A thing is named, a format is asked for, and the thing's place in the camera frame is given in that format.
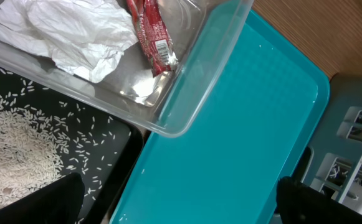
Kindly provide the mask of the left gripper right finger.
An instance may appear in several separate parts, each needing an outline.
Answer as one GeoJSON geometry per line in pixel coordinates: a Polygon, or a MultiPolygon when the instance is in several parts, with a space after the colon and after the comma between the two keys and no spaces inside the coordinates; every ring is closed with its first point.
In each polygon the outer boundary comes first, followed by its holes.
{"type": "Polygon", "coordinates": [[[278,181],[276,202],[283,224],[362,224],[356,211],[291,177],[278,181]]]}

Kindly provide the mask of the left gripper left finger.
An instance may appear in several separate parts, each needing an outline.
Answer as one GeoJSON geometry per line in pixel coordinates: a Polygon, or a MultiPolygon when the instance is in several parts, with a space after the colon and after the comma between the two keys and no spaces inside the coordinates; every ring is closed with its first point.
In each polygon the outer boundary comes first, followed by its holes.
{"type": "Polygon", "coordinates": [[[0,209],[0,223],[75,223],[84,191],[81,175],[71,173],[0,209]]]}

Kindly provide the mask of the rice grains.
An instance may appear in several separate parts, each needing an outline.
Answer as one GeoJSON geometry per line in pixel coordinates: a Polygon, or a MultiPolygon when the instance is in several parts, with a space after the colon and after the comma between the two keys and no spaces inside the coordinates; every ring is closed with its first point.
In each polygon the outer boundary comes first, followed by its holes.
{"type": "Polygon", "coordinates": [[[60,173],[60,141],[35,122],[27,110],[5,110],[0,95],[0,208],[69,175],[60,173]]]}

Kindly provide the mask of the white napkin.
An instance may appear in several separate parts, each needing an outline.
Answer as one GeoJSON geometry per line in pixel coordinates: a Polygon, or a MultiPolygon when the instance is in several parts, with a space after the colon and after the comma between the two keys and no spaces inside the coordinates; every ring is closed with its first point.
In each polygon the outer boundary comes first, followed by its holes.
{"type": "Polygon", "coordinates": [[[138,39],[116,1],[22,0],[0,4],[0,41],[98,83],[138,39]]]}

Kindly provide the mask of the red snack wrapper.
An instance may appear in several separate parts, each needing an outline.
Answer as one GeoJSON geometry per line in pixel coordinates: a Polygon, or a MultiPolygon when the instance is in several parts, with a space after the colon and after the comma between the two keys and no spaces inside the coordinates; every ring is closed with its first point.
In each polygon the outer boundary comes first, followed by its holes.
{"type": "Polygon", "coordinates": [[[157,0],[126,0],[136,36],[147,56],[153,76],[176,70],[178,59],[161,17],[157,0]]]}

